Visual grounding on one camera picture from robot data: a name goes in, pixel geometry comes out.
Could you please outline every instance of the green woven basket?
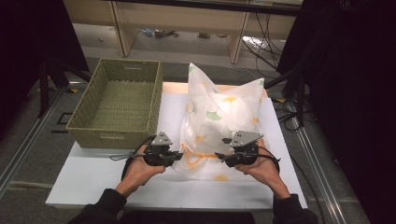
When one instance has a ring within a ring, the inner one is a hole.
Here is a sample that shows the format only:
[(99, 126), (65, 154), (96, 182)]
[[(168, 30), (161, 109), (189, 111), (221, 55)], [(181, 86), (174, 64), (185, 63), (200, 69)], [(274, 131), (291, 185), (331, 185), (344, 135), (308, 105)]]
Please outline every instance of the green woven basket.
[(160, 62), (102, 59), (66, 130), (81, 147), (137, 148), (157, 132), (162, 91)]

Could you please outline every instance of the drawstring bag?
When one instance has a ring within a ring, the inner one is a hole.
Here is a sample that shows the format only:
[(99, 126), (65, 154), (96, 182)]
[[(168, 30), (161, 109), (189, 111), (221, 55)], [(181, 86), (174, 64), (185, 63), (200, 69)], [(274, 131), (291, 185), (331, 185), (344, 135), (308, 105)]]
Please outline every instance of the drawstring bag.
[(189, 67), (188, 102), (181, 123), (180, 152), (173, 168), (180, 174), (204, 180), (254, 180), (229, 168), (215, 152), (231, 155), (233, 149), (222, 142), (236, 131), (253, 132), (259, 124), (264, 79), (231, 90), (220, 91), (194, 64)]

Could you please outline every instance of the white table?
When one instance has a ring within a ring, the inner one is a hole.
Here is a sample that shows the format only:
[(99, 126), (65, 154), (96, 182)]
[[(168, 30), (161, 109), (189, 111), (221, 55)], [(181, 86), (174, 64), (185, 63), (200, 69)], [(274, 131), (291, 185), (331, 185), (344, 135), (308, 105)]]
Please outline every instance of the white table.
[[(163, 93), (158, 131), (165, 131), (173, 140), (171, 150), (178, 150), (180, 124), (185, 113), (187, 94)], [(306, 208), (304, 195), (291, 164), (290, 155), (269, 98), (262, 100), (260, 126), (266, 146), (281, 158), (281, 177), (292, 193), (299, 194)], [(109, 156), (127, 154), (124, 149), (81, 148), (75, 143), (46, 201), (56, 207), (81, 207), (96, 203), (104, 189), (115, 188), (125, 161), (112, 161)], [(257, 211), (271, 209), (272, 191), (252, 181), (204, 181), (188, 179), (168, 167), (155, 175), (146, 186), (128, 198), (126, 207), (144, 210), (182, 211)]]

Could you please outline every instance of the metal bar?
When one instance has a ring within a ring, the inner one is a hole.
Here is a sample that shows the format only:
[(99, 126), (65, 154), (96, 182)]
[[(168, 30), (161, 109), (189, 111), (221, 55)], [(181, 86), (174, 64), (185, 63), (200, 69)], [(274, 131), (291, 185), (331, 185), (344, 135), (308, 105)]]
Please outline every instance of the metal bar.
[(310, 16), (318, 15), (319, 12), (301, 10), (296, 7), (268, 7), (240, 3), (197, 1), (197, 0), (116, 0), (113, 2), (127, 2), (148, 5), (170, 6), (170, 7), (197, 7), (227, 11), (257, 12), (264, 14), (275, 14), (282, 16)]
[(21, 168), (22, 163), (29, 154), (30, 149), (35, 144), (37, 137), (41, 134), (48, 118), (53, 112), (53, 108), (57, 105), (59, 99), (65, 93), (65, 88), (57, 89), (49, 102), (49, 109), (47, 112), (35, 122), (35, 125), (23, 140), (21, 146), (15, 152), (6, 170), (0, 176), (0, 200), (7, 191), (7, 187), (15, 174)]
[[(296, 109), (292, 102), (288, 102), (288, 107), (290, 111), (295, 112)], [(295, 128), (299, 126), (297, 118), (292, 119), (293, 125)], [(309, 141), (308, 135), (306, 134), (305, 128), (301, 127), (297, 130), (298, 137), (303, 146), (303, 150), (305, 156), (308, 159), (309, 165), (314, 173), (315, 179), (318, 182), (318, 186), (320, 192), (323, 196), (323, 199), (329, 209), (329, 213), (332, 217), (333, 223), (347, 223), (343, 212), (341, 211), (341, 206), (337, 202), (334, 193), (332, 192), (332, 187), (330, 187), (329, 181), (326, 178), (326, 175), (323, 173), (323, 170), (320, 166), (320, 162), (318, 161), (318, 157), (315, 154), (314, 148)]]

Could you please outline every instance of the gray carpet floor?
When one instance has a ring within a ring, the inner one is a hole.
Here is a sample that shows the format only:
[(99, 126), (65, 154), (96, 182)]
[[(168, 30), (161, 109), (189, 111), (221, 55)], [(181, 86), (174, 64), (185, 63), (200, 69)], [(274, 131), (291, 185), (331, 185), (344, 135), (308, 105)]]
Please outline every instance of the gray carpet floor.
[[(133, 49), (129, 58), (134, 59), (134, 57), (138, 57), (140, 53), (141, 60), (149, 60), (152, 59), (150, 57), (154, 54), (153, 52), (155, 52), (156, 57), (160, 57), (160, 60), (167, 61), (163, 64), (163, 75), (165, 81), (187, 81), (188, 63), (185, 62), (185, 60), (197, 63), (197, 65), (199, 65), (217, 84), (240, 85), (261, 75), (257, 71), (254, 63), (243, 63), (243, 61), (255, 60), (254, 57), (249, 56), (245, 51), (241, 53), (241, 65), (227, 64), (227, 54), (224, 52), (221, 52), (219, 56), (220, 59), (217, 64), (213, 64), (213, 62), (206, 63), (205, 61), (208, 58), (214, 57), (214, 55), (216, 56), (217, 53), (202, 50), (197, 52), (196, 50), (199, 48), (193, 47), (184, 48), (185, 46), (180, 42), (185, 41), (186, 46), (189, 46), (191, 44), (192, 36), (196, 37), (196, 34), (185, 35), (187, 36), (185, 37), (187, 40), (183, 39), (183, 35), (181, 35), (179, 39), (167, 37), (161, 40), (155, 40), (153, 38), (148, 39), (145, 36), (140, 36), (139, 38), (144, 39), (145, 43), (143, 44), (141, 39), (137, 39), (134, 44), (135, 50)], [(88, 43), (91, 42), (85, 43), (84, 41), (88, 40), (84, 40), (84, 38), (89, 39), (89, 37), (80, 36), (79, 38), (91, 71), (94, 70), (94, 67), (101, 57), (120, 57), (116, 55), (118, 53), (115, 50), (114, 45), (109, 44), (109, 46), (99, 46), (101, 48), (98, 46), (87, 47)], [(162, 43), (152, 44), (155, 41), (161, 41)], [(216, 37), (211, 37), (210, 40), (204, 41), (198, 39), (197, 41), (200, 42), (197, 44), (199, 46), (204, 45), (210, 48), (210, 46), (215, 45), (216, 47), (213, 48), (214, 51), (224, 51), (224, 49), (226, 49), (224, 46), (227, 45), (226, 41)], [(148, 45), (150, 45), (151, 51), (147, 51)], [(167, 49), (164, 46), (173, 46), (173, 48)], [(174, 55), (173, 57), (175, 57), (175, 54), (183, 54), (183, 59), (178, 60), (177, 58), (170, 58), (169, 60), (165, 60), (161, 58), (169, 55)], [(261, 70), (262, 73), (268, 76), (266, 80), (270, 80), (271, 78), (269, 77), (278, 76), (276, 72), (270, 71), (270, 69), (267, 69), (266, 67), (262, 67)], [(78, 80), (78, 78), (71, 76), (70, 79)], [(272, 98), (280, 98), (281, 90), (282, 85), (278, 85), (269, 90), (268, 94)], [(79, 212), (78, 209), (56, 209), (45, 205), (44, 202), (46, 201), (51, 186), (55, 183), (70, 148), (74, 143), (74, 139), (70, 134), (54, 133), (53, 131), (65, 130), (63, 124), (58, 124), (58, 120), (62, 113), (73, 112), (82, 93), (83, 90), (79, 90), (77, 93), (65, 93), (59, 104), (54, 108), (54, 112), (44, 127), (43, 132), (37, 138), (28, 157), (15, 175), (15, 178), (9, 186), (6, 194), (0, 200), (0, 223), (65, 223)], [(279, 103), (274, 103), (274, 107), (282, 108), (282, 106), (279, 106)], [(15, 115), (15, 118), (8, 128), (7, 135), (1, 139), (0, 172), (5, 170), (7, 163), (13, 156), (13, 153), (15, 153), (26, 134), (28, 134), (30, 128), (34, 125), (38, 109), (39, 92), (37, 90), (37, 86), (34, 86), (31, 90), (30, 100), (22, 104), (19, 112)], [(276, 113), (280, 117), (285, 115), (287, 112), (279, 109)], [(304, 118), (305, 130), (307, 131), (311, 144), (317, 153), (322, 169), (341, 205), (341, 209), (346, 217), (347, 223), (369, 223), (361, 208), (359, 200), (356, 198), (352, 188), (348, 185), (342, 169), (332, 161), (332, 150), (330, 149), (329, 144), (326, 141), (326, 137), (321, 131), (319, 125), (315, 122), (315, 115), (304, 114)], [(67, 119), (68, 117), (64, 116), (63, 121), (67, 121)], [(290, 121), (286, 123), (286, 126), (291, 127)], [(284, 124), (281, 124), (281, 129), (290, 155), (297, 160), (302, 169), (299, 170), (295, 166), (295, 171), (303, 188), (309, 209), (314, 211), (320, 219), (320, 212), (317, 205), (317, 203), (319, 203), (322, 207), (326, 223), (332, 223), (329, 210), (320, 194), (318, 184), (316, 183), (311, 167), (309, 166), (306, 156), (302, 150), (302, 145), (297, 133), (285, 129)], [(314, 197), (314, 194), (304, 179), (302, 172), (307, 176), (307, 179), (318, 195), (317, 198)], [(272, 211), (255, 212), (253, 215), (256, 223), (272, 223)]]

